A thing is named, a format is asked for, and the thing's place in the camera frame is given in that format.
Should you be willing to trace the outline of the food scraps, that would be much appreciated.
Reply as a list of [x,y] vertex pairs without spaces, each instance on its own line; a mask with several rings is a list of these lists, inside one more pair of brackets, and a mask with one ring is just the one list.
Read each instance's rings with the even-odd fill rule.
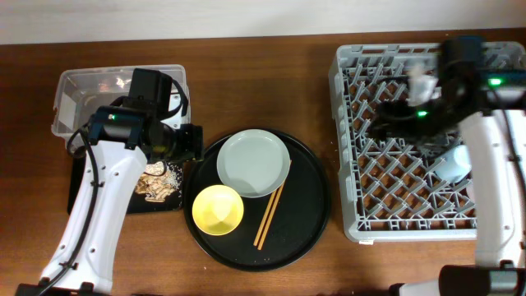
[[150,203],[176,201],[182,197],[182,182],[183,170],[179,164],[160,161],[146,165],[134,193]]

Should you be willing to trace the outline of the grey round plate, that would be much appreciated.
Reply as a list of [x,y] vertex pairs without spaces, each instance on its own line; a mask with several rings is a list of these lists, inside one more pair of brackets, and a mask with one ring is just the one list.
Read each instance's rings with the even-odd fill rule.
[[284,183],[290,166],[284,141],[262,129],[230,136],[219,148],[216,161],[220,181],[247,198],[271,194]]

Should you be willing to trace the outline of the blue cup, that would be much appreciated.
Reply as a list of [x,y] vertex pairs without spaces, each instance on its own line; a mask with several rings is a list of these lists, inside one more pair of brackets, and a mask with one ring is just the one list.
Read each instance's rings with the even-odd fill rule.
[[448,183],[458,183],[472,170],[468,147],[459,145],[448,150],[437,158],[438,165],[434,169],[437,177]]

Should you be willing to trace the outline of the yellow bowl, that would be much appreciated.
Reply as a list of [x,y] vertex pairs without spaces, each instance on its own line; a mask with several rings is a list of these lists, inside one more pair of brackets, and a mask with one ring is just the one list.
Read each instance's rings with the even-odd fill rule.
[[212,236],[233,232],[241,224],[243,215],[241,196],[225,185],[206,187],[198,193],[191,207],[196,227]]

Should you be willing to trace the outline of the wooden chopstick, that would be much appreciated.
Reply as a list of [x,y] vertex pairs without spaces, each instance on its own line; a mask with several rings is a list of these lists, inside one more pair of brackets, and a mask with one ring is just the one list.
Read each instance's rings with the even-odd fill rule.
[[265,226],[266,226],[266,224],[267,224],[267,220],[268,220],[269,215],[270,215],[270,210],[271,210],[271,208],[272,208],[272,205],[273,205],[274,202],[275,202],[275,197],[276,197],[278,191],[279,191],[279,187],[278,187],[275,191],[273,191],[273,192],[271,193],[271,195],[270,195],[270,199],[269,199],[268,204],[267,204],[267,207],[266,207],[266,209],[265,209],[265,213],[264,213],[264,215],[263,215],[263,217],[262,217],[262,220],[261,220],[260,226],[259,226],[259,228],[258,228],[258,230],[257,230],[257,233],[256,233],[255,240],[254,240],[254,242],[253,242],[253,245],[254,245],[255,247],[258,247],[259,244],[260,244],[260,241],[262,240],[262,236],[263,236],[263,233],[264,233],[264,231],[265,231]]
[[279,186],[279,191],[277,192],[277,195],[276,195],[276,197],[275,197],[275,202],[274,202],[274,204],[272,205],[272,208],[271,208],[271,210],[270,210],[270,215],[269,215],[269,218],[268,218],[268,220],[267,220],[267,224],[266,224],[266,226],[265,226],[265,231],[264,231],[264,233],[263,233],[262,240],[260,241],[259,246],[256,247],[256,249],[257,249],[258,251],[261,251],[262,248],[263,248],[263,246],[264,246],[265,239],[266,239],[267,234],[268,234],[268,232],[269,232],[269,229],[270,229],[270,225],[271,225],[271,223],[272,223],[272,220],[273,220],[273,218],[274,218],[274,216],[275,216],[275,212],[276,212],[277,206],[278,206],[278,204],[279,204],[279,200],[280,200],[280,197],[281,197],[281,195],[282,195],[282,192],[283,192],[283,190],[284,190],[284,185],[285,185],[285,183],[286,183],[286,181],[284,181],[284,182]]

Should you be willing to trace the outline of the pink cup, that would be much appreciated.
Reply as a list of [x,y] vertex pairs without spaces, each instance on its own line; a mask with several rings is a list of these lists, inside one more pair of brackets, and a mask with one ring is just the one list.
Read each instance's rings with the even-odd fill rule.
[[466,193],[469,197],[469,199],[472,201],[472,202],[475,202],[476,201],[476,196],[475,196],[475,191],[474,191],[474,185],[473,183],[469,183],[466,187]]

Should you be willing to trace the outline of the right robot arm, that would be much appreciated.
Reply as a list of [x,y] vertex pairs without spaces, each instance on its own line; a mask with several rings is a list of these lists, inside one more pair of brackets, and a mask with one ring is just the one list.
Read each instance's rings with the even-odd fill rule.
[[441,97],[384,102],[369,129],[413,143],[458,127],[468,148],[478,234],[472,266],[443,266],[437,280],[393,284],[392,295],[525,293],[525,72],[472,62],[439,70]]

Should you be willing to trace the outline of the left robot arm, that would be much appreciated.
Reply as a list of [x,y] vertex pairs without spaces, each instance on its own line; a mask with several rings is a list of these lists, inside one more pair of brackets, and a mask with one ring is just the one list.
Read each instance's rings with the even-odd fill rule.
[[146,166],[203,158],[202,127],[172,129],[154,110],[103,106],[79,134],[85,171],[58,249],[42,272],[38,295],[108,294],[123,221]]

